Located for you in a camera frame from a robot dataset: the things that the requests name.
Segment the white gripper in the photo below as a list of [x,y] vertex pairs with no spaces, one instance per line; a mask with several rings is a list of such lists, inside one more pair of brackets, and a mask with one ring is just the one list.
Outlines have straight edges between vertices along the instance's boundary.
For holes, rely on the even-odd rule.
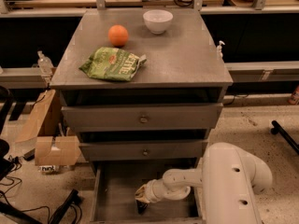
[[164,184],[161,179],[153,179],[135,192],[135,199],[142,203],[157,203],[164,198]]

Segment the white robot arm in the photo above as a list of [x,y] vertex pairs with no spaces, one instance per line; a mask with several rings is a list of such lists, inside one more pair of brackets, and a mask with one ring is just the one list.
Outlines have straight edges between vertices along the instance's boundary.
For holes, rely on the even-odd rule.
[[206,224],[263,224],[255,196],[272,182],[263,160],[235,145],[215,143],[206,148],[201,166],[169,169],[141,186],[135,199],[144,204],[178,201],[200,188]]

